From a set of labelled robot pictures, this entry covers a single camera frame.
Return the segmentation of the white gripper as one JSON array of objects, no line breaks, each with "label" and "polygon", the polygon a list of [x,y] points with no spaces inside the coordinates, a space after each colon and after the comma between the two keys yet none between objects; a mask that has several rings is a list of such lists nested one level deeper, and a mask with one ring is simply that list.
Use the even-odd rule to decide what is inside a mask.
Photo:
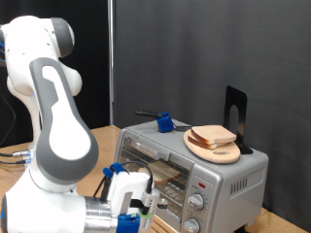
[{"label": "white gripper", "polygon": [[[150,176],[141,172],[119,172],[112,177],[107,200],[115,215],[136,214],[139,207],[131,207],[132,200],[143,200],[144,193],[153,183]],[[160,209],[168,207],[168,200],[159,198],[157,206]]]}]

